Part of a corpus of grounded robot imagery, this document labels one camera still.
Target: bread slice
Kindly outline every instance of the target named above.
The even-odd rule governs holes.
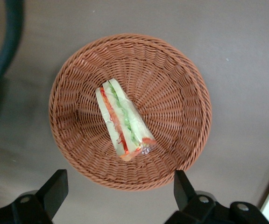
[[[117,154],[128,161],[156,143],[152,133],[115,79],[96,90],[96,98]]]

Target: black hose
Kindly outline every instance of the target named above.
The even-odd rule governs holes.
[[[5,0],[6,35],[0,51],[0,78],[15,56],[23,26],[23,0]]]

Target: wicker basket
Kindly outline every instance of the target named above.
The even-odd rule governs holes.
[[[95,89],[116,78],[158,144],[129,162],[112,146]],[[101,185],[147,190],[173,180],[200,155],[211,103],[196,66],[163,40],[135,34],[101,38],[72,55],[50,94],[53,136],[69,163]]]

